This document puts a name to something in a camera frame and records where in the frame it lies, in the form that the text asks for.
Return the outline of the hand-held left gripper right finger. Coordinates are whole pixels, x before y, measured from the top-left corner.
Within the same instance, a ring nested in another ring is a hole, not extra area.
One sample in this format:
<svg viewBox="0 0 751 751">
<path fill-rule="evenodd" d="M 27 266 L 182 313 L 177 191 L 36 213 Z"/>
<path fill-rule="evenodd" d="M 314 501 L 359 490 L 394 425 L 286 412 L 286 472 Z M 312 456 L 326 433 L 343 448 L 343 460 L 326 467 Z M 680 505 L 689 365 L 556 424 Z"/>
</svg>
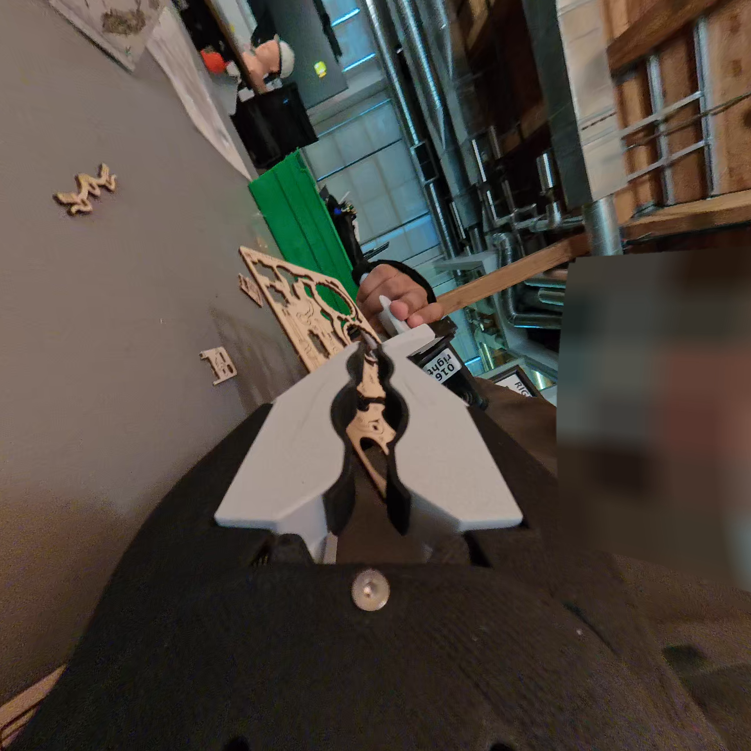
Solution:
<svg viewBox="0 0 751 751">
<path fill-rule="evenodd" d="M 427 547 L 450 535 L 521 525 L 523 513 L 462 399 L 407 356 L 377 348 L 389 444 L 386 506 L 401 535 Z"/>
</svg>

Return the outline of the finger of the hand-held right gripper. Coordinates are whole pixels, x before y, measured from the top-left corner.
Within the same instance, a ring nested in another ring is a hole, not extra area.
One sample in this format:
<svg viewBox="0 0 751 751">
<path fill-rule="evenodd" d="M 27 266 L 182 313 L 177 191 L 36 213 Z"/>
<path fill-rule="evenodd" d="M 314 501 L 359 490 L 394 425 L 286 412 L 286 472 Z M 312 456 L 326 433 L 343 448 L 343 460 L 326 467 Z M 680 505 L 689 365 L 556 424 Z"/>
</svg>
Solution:
<svg viewBox="0 0 751 751">
<path fill-rule="evenodd" d="M 436 339 L 430 325 L 409 328 L 381 343 L 381 350 L 388 356 L 411 356 Z"/>
</svg>

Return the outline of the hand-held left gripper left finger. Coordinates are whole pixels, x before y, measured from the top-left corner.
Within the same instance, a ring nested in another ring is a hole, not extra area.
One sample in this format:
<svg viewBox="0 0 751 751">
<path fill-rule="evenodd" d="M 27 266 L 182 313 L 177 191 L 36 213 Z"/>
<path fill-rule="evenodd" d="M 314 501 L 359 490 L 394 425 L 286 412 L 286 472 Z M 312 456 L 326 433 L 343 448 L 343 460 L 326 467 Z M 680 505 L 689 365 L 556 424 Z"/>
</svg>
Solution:
<svg viewBox="0 0 751 751">
<path fill-rule="evenodd" d="M 214 519 L 222 527 L 292 534 L 323 562 L 328 536 L 354 507 L 354 451 L 363 344 L 346 347 L 268 409 Z"/>
</svg>

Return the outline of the wooden puzzle sheet gear holes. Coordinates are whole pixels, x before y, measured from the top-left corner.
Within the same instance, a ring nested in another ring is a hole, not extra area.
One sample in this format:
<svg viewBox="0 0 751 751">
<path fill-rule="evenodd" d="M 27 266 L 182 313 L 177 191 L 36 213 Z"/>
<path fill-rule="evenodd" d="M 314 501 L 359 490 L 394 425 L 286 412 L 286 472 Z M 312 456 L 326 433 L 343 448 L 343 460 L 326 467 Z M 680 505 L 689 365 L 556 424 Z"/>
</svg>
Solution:
<svg viewBox="0 0 751 751">
<path fill-rule="evenodd" d="M 358 341 L 380 343 L 337 279 L 251 247 L 241 246 L 239 255 L 307 372 L 314 372 Z M 368 354 L 358 384 L 358 409 L 347 435 L 382 497 L 386 496 L 386 478 L 372 464 L 367 450 L 377 449 L 382 456 L 389 456 L 396 431 L 384 416 L 385 399 L 377 362 Z"/>
</svg>

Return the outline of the small square wooden part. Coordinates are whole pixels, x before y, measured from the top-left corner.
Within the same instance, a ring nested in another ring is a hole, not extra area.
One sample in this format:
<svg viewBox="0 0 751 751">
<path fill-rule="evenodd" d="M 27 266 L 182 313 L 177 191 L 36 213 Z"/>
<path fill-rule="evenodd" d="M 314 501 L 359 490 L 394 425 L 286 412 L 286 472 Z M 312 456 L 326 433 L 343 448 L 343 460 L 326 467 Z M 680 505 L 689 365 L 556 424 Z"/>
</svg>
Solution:
<svg viewBox="0 0 751 751">
<path fill-rule="evenodd" d="M 212 369 L 212 386 L 217 387 L 237 376 L 237 368 L 225 347 L 219 346 L 199 353 L 199 358 Z"/>
</svg>

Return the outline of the long curvy wooden part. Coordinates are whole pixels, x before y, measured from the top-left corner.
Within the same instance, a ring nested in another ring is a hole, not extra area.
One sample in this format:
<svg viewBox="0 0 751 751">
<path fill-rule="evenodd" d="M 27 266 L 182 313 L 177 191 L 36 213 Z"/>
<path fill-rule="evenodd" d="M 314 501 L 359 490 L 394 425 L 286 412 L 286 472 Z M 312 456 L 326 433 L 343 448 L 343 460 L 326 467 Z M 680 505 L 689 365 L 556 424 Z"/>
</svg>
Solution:
<svg viewBox="0 0 751 751">
<path fill-rule="evenodd" d="M 93 211 L 92 199 L 99 199 L 103 190 L 114 193 L 118 186 L 117 175 L 104 163 L 99 164 L 97 175 L 79 173 L 74 180 L 76 190 L 52 194 L 53 201 L 64 207 L 69 216 L 89 215 Z"/>
</svg>

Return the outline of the grey desk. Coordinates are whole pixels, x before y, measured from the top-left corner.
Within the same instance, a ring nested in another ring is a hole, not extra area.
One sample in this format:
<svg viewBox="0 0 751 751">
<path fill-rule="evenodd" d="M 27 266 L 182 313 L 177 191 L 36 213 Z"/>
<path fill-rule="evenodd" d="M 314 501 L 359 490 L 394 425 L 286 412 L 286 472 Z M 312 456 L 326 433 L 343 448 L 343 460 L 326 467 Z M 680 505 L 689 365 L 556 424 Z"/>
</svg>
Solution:
<svg viewBox="0 0 751 751">
<path fill-rule="evenodd" d="M 116 192 L 69 216 L 52 194 L 101 163 Z M 303 375 L 237 286 L 255 213 L 150 54 L 130 74 L 2 2 L 2 700 L 67 665 L 11 749 L 295 747 L 256 702 L 292 665 L 271 627 L 321 607 L 213 521 L 249 414 Z"/>
</svg>

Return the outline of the person's right hand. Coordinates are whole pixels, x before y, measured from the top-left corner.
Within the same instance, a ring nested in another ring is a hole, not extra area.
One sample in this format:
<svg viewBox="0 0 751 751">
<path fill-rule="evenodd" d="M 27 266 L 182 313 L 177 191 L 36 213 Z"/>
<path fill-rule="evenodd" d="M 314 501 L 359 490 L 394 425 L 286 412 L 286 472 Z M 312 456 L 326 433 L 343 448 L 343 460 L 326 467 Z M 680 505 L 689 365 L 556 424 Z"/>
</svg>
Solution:
<svg viewBox="0 0 751 751">
<path fill-rule="evenodd" d="M 362 264 L 352 277 L 358 287 L 356 305 L 379 334 L 386 333 L 379 319 L 381 296 L 390 300 L 391 314 L 411 329 L 436 323 L 446 315 L 430 284 L 398 261 Z"/>
</svg>

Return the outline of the black framed sign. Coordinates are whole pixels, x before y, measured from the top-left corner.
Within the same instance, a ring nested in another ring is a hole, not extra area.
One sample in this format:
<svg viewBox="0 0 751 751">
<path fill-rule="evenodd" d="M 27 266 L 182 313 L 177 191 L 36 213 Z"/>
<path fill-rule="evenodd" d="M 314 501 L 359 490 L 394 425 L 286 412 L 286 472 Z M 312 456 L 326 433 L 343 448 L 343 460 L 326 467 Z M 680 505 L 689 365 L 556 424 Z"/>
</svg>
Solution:
<svg viewBox="0 0 751 751">
<path fill-rule="evenodd" d="M 557 382 L 522 361 L 506 363 L 483 374 L 483 377 L 524 397 L 542 398 L 557 405 Z"/>
</svg>

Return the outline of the wooden beam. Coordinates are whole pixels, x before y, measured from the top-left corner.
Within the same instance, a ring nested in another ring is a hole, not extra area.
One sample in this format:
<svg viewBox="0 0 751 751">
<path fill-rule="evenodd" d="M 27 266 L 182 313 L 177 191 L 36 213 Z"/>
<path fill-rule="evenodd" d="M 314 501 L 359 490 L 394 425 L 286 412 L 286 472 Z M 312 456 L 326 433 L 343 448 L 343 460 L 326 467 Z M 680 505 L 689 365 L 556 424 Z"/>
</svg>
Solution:
<svg viewBox="0 0 751 751">
<path fill-rule="evenodd" d="M 546 273 L 590 252 L 587 234 L 562 239 L 520 260 L 513 261 L 483 277 L 458 286 L 437 297 L 445 314 L 459 311 L 489 296 L 521 284 L 531 277 Z"/>
</svg>

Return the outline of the green plastic bin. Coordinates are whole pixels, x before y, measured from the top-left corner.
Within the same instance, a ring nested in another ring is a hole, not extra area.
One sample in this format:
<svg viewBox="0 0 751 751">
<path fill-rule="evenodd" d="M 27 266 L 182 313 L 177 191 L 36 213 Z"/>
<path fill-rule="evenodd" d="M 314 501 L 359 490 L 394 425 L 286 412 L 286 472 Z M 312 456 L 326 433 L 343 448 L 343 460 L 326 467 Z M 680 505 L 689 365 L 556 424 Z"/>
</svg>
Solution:
<svg viewBox="0 0 751 751">
<path fill-rule="evenodd" d="M 281 256 L 337 280 L 355 299 L 352 264 L 300 149 L 249 183 Z"/>
</svg>

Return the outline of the person's brown jacket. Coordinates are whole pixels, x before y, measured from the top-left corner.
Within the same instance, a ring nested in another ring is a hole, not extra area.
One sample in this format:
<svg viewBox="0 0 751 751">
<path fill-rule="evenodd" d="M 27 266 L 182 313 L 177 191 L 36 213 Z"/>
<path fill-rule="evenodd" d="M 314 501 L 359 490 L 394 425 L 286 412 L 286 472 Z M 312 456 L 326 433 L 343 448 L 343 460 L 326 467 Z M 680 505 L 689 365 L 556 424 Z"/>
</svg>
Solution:
<svg viewBox="0 0 751 751">
<path fill-rule="evenodd" d="M 750 594 L 616 557 L 665 661 L 727 749 L 750 749 Z"/>
</svg>

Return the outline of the dark grey panel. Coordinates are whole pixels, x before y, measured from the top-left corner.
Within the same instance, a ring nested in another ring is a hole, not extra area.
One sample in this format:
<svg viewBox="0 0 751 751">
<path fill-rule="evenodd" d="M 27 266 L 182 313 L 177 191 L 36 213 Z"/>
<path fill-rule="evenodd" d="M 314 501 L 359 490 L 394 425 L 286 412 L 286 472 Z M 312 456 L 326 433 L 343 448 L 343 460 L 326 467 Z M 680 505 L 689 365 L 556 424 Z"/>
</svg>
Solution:
<svg viewBox="0 0 751 751">
<path fill-rule="evenodd" d="M 322 2 L 250 1 L 249 7 L 256 22 L 252 45 L 273 42 L 277 63 L 271 77 L 295 84 L 306 110 L 347 89 Z"/>
</svg>

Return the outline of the clear plastic bag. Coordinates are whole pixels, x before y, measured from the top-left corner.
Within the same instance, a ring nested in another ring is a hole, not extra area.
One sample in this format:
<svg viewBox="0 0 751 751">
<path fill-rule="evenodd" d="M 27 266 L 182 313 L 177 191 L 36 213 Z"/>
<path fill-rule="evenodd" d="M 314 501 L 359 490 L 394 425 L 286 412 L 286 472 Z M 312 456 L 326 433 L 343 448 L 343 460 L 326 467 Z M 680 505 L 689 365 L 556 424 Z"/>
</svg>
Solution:
<svg viewBox="0 0 751 751">
<path fill-rule="evenodd" d="M 212 96 L 203 64 L 173 5 L 168 2 L 151 33 L 146 49 L 164 71 L 193 126 L 244 179 L 250 171 L 230 136 Z"/>
</svg>

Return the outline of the illustrated instruction booklet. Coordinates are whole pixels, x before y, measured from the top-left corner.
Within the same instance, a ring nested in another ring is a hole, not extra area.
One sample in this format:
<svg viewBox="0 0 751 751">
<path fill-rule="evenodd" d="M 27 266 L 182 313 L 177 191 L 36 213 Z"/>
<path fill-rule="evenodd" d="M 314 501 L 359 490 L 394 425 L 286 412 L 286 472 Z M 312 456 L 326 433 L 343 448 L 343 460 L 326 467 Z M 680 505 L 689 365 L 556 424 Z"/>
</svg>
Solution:
<svg viewBox="0 0 751 751">
<path fill-rule="evenodd" d="M 132 72 L 167 1 L 49 1 L 100 50 Z"/>
</svg>

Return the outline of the silver ventilation duct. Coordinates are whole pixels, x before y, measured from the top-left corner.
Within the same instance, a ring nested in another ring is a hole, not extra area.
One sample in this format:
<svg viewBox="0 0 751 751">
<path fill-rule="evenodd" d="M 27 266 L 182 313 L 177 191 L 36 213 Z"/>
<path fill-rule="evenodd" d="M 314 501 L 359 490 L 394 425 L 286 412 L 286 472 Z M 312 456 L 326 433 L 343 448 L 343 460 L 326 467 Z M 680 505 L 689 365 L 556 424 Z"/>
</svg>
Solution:
<svg viewBox="0 0 751 751">
<path fill-rule="evenodd" d="M 398 39 L 387 2 L 364 1 L 362 5 L 438 239 L 445 256 L 454 258 L 460 252 L 460 236 L 456 233 L 455 221 L 446 201 L 446 176 L 411 78 L 406 48 Z"/>
</svg>

